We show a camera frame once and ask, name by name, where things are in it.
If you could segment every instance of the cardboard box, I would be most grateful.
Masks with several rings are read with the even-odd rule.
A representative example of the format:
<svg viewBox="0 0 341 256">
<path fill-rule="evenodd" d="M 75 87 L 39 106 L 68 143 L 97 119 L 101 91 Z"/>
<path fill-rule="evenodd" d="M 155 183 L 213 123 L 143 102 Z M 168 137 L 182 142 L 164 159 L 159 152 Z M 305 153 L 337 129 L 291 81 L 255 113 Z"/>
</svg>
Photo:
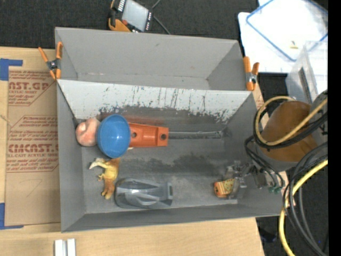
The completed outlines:
<svg viewBox="0 0 341 256">
<path fill-rule="evenodd" d="M 257 109 L 237 41 L 56 28 L 55 42 L 64 46 L 57 88 L 62 231 L 278 215 L 281 195 L 257 189 L 252 177 L 242 199 L 213 191 L 227 166 L 250 162 L 243 142 Z M 169 128 L 167 147 L 129 150 L 118 176 L 172 183 L 169 208 L 124 209 L 101 196 L 102 169 L 89 166 L 109 158 L 97 146 L 81 147 L 75 128 L 110 114 Z M 171 136 L 183 132 L 224 135 Z"/>
<path fill-rule="evenodd" d="M 55 50 L 45 52 L 55 58 Z M 9 66 L 9 81 L 2 81 L 8 103 L 1 113 L 4 223 L 60 222 L 56 82 L 38 49 L 1 47 L 0 58 L 22 60 L 22 66 Z"/>
</svg>

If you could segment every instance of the clamp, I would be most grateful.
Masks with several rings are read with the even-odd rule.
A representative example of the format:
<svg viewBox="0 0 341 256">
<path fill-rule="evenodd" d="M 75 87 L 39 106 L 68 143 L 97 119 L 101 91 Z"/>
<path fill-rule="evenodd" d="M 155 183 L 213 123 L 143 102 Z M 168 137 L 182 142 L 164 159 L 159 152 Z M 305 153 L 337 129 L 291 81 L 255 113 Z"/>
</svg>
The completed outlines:
<svg viewBox="0 0 341 256">
<path fill-rule="evenodd" d="M 253 91 L 256 88 L 259 62 L 254 63 L 252 69 L 249 57 L 245 56 L 243 62 L 246 75 L 246 89 Z"/>
<path fill-rule="evenodd" d="M 113 4 L 115 0 L 112 0 L 110 5 L 110 12 L 108 18 L 108 27 L 112 31 L 123 31 L 123 32 L 131 32 L 127 27 L 128 23 L 126 20 L 120 21 L 116 18 L 115 11 L 113 9 Z"/>
<path fill-rule="evenodd" d="M 47 67 L 50 70 L 50 75 L 54 80 L 59 79 L 61 76 L 60 60 L 62 59 L 62 48 L 63 48 L 62 42 L 58 42 L 56 49 L 56 59 L 53 61 L 49 61 L 43 49 L 41 47 L 38 47 L 38 50 L 43 57 L 43 60 L 46 62 Z"/>
</svg>

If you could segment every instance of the black surface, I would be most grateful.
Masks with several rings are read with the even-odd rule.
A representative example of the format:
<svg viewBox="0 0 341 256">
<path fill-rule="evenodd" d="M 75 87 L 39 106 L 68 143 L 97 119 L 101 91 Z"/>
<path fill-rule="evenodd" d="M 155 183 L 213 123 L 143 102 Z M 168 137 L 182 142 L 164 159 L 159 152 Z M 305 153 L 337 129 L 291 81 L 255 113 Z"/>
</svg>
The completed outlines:
<svg viewBox="0 0 341 256">
<path fill-rule="evenodd" d="M 150 5 L 157 0 L 140 1 Z M 328 0 L 314 1 L 328 10 Z M 54 48 L 56 26 L 107 29 L 110 4 L 111 0 L 0 0 L 0 46 Z M 257 7 L 257 0 L 162 0 L 153 11 L 174 35 L 240 40 L 238 13 L 252 12 Z M 156 22 L 151 32 L 165 33 Z M 265 100 L 287 93 L 283 76 L 260 74 L 259 83 Z M 327 169 L 304 185 L 304 199 L 313 234 L 323 243 L 328 230 Z M 277 217 L 257 221 L 262 234 L 277 232 Z M 311 255 L 289 222 L 286 225 L 295 254 Z M 273 239 L 266 235 L 266 240 Z M 264 250 L 268 256 L 286 255 L 278 238 L 264 242 Z"/>
</svg>

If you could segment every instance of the toy dinosaur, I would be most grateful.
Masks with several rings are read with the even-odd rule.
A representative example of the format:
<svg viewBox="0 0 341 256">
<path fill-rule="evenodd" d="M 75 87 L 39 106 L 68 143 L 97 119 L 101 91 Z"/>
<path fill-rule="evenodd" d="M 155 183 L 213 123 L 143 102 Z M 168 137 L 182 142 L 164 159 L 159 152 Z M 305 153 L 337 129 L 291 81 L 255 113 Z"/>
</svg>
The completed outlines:
<svg viewBox="0 0 341 256">
<path fill-rule="evenodd" d="M 113 183 L 118 175 L 120 158 L 113 158 L 106 161 L 104 158 L 96 158 L 96 160 L 91 163 L 89 170 L 93 167 L 100 166 L 105 168 L 104 173 L 99 175 L 98 181 L 104 179 L 104 190 L 101 193 L 106 199 L 110 199 L 111 195 L 115 191 L 115 184 Z"/>
</svg>

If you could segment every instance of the electronic device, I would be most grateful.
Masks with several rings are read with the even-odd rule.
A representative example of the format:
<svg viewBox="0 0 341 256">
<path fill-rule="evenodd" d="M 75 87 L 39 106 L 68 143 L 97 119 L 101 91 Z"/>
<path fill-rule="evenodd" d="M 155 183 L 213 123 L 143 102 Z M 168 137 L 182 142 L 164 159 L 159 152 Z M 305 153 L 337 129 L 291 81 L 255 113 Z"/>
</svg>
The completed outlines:
<svg viewBox="0 0 341 256">
<path fill-rule="evenodd" d="M 113 0 L 108 25 L 115 31 L 147 32 L 152 19 L 152 10 L 137 0 Z"/>
</svg>

